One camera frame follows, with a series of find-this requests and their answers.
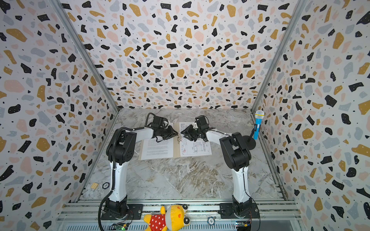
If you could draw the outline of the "beige manila folder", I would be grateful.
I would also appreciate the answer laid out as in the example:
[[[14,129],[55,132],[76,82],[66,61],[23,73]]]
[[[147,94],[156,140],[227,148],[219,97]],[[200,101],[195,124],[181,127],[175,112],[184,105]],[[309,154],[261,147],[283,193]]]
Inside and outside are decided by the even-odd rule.
[[[174,157],[173,158],[180,158],[180,152],[179,152],[179,145],[178,145],[177,137],[174,137]]]

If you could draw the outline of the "white diagram sheet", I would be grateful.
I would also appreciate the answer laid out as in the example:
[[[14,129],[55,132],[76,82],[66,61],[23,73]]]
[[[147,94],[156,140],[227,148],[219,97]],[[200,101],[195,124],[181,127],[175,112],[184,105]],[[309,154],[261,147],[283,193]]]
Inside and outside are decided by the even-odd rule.
[[[180,122],[175,125],[177,131],[182,132],[189,125],[194,125],[191,122]],[[190,141],[182,137],[182,142],[178,143],[180,157],[200,157],[212,155],[211,145],[209,142],[205,142],[203,139],[197,139],[197,141]]]

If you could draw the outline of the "white text sheet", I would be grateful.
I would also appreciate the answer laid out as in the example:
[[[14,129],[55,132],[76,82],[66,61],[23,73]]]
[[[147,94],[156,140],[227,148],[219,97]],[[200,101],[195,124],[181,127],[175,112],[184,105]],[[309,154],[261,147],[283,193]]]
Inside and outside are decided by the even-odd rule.
[[[142,141],[140,160],[166,159],[174,157],[174,138],[158,141],[156,138]]]

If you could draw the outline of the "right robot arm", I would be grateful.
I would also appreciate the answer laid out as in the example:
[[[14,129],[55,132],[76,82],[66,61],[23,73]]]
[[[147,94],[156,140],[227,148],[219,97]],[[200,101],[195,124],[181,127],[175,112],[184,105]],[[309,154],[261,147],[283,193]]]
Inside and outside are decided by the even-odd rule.
[[[196,117],[195,123],[181,129],[180,134],[189,141],[202,139],[221,147],[224,161],[232,171],[232,213],[237,217],[245,217],[253,203],[248,185],[248,167],[251,161],[251,153],[246,136],[242,136],[239,132],[228,134],[218,131],[209,125],[209,121],[204,115]]]

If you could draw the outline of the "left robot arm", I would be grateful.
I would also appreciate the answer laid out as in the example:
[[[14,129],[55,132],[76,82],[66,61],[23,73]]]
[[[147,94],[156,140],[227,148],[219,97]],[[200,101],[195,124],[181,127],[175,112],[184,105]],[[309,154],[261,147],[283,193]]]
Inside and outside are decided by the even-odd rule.
[[[127,205],[126,177],[128,164],[134,156],[137,142],[147,139],[166,141],[178,136],[178,132],[169,125],[166,118],[149,113],[153,116],[152,122],[145,121],[139,128],[121,127],[115,130],[106,150],[110,162],[111,180],[110,192],[102,200],[99,211],[115,218],[129,215]]]

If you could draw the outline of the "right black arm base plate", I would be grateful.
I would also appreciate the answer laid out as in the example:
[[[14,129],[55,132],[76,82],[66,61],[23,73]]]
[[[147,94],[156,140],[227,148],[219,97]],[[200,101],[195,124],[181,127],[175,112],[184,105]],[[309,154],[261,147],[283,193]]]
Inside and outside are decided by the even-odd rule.
[[[259,209],[257,207],[257,204],[252,202],[251,207],[249,207],[246,211],[244,211],[241,215],[237,215],[237,213],[234,211],[232,203],[221,203],[220,210],[218,213],[221,215],[222,219],[259,219]]]

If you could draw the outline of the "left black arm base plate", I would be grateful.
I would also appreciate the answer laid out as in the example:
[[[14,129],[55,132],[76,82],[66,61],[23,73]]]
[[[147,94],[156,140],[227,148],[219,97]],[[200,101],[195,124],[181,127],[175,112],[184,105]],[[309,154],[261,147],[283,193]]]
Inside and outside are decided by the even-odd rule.
[[[111,209],[104,209],[101,215],[101,220],[140,220],[143,212],[143,204],[127,204],[120,212],[115,212]]]

